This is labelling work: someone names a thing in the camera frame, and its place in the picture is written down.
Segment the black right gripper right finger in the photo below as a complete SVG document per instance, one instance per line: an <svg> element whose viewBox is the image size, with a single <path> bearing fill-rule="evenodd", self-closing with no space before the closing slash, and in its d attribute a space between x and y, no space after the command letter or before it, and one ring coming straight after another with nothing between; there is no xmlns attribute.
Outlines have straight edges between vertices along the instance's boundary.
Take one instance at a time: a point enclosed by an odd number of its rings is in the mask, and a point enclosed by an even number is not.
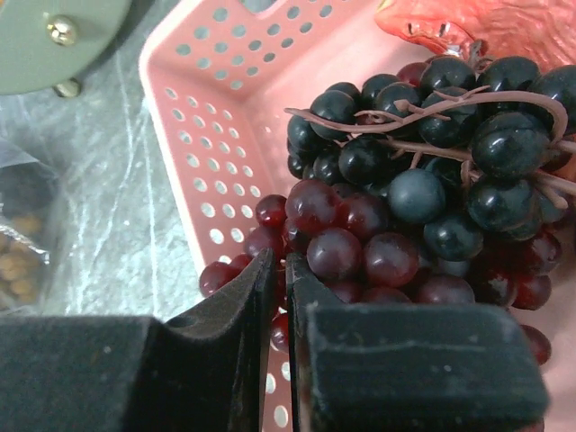
<svg viewBox="0 0 576 432"><path fill-rule="evenodd" d="M488 305L343 303L286 261L297 431L517 431L549 394L525 334Z"/></svg>

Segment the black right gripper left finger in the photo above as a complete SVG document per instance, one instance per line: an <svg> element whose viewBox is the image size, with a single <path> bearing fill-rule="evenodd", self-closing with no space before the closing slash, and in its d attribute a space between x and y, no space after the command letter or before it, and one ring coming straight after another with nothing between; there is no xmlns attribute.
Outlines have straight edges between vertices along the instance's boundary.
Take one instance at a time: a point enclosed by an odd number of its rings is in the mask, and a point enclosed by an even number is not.
<svg viewBox="0 0 576 432"><path fill-rule="evenodd" d="M166 322L2 319L2 430L260 430L276 281L265 250Z"/></svg>

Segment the fake purple grape bunch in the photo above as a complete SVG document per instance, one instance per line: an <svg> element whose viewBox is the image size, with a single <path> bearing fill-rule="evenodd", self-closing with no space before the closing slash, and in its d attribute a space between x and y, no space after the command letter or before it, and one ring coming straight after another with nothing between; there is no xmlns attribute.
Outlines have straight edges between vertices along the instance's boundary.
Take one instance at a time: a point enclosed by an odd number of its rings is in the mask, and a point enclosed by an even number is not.
<svg viewBox="0 0 576 432"><path fill-rule="evenodd" d="M368 103L386 77L417 86L425 63L327 89ZM286 144L295 186L287 195L260 198L243 252L203 269L204 296L270 248L279 270L287 255L304 256L345 303L487 303L536 311L548 302L563 258L555 228L570 211L556 208L532 178L502 182L475 166L463 174L459 161L397 150L384 135L323 139L292 117Z"/></svg>

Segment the blue zip top bag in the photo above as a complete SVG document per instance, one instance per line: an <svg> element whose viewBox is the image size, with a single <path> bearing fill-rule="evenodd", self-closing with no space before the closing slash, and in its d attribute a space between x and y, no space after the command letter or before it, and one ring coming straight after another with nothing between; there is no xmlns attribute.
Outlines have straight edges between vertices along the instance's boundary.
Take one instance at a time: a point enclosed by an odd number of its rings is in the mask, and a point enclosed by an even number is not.
<svg viewBox="0 0 576 432"><path fill-rule="evenodd" d="M59 179L50 166L1 140L1 313L34 311L49 276L49 234Z"/></svg>

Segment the pink perforated plastic basket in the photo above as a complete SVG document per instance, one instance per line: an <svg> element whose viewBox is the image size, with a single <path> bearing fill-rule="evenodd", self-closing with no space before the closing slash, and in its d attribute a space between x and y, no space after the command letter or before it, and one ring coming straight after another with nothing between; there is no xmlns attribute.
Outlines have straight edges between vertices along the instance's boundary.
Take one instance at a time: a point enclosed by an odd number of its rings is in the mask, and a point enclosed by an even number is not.
<svg viewBox="0 0 576 432"><path fill-rule="evenodd" d="M433 54L378 27L376 1L183 1L139 59L195 265L237 255L266 194L294 184L287 109Z"/></svg>

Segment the fake watermelon slice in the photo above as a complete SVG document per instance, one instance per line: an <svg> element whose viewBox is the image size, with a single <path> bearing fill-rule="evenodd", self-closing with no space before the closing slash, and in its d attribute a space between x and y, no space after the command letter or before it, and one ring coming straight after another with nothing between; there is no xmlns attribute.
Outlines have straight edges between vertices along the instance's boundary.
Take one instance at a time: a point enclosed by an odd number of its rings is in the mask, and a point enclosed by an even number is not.
<svg viewBox="0 0 576 432"><path fill-rule="evenodd" d="M575 63L573 0L382 1L374 15L384 32L435 54L469 58L522 56L545 73Z"/></svg>

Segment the fake dark blue grape bunch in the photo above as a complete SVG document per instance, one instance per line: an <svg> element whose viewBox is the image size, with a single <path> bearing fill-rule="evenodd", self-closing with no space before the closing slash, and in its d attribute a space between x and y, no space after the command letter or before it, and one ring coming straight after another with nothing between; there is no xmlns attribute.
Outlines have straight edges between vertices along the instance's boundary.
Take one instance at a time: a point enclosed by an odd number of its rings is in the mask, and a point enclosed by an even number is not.
<svg viewBox="0 0 576 432"><path fill-rule="evenodd" d="M542 74L524 57L481 58L470 65L448 55L425 65L418 85L387 76L368 103L329 88L310 108L287 113L325 140L384 135L394 149L459 161L463 174L476 167L502 182L532 178L556 208L565 209L575 183L545 166L554 154L575 151L567 141L575 132L575 67Z"/></svg>

